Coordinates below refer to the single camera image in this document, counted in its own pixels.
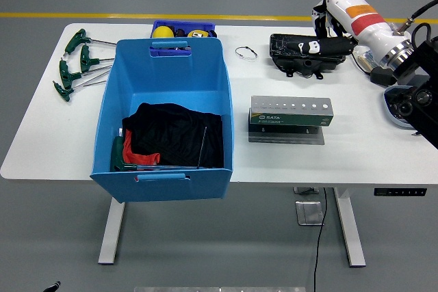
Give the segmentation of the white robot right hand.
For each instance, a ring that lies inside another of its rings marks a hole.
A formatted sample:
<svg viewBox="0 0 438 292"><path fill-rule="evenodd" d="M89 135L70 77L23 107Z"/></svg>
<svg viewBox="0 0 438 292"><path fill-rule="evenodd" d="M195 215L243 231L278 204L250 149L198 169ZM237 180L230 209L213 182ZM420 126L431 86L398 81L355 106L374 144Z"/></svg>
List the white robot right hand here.
<svg viewBox="0 0 438 292"><path fill-rule="evenodd" d="M365 0L321 0L312 9L315 36L293 42L292 49L305 55L347 55L354 47L371 50L374 61L395 70L413 53L402 32L395 32Z"/></svg>

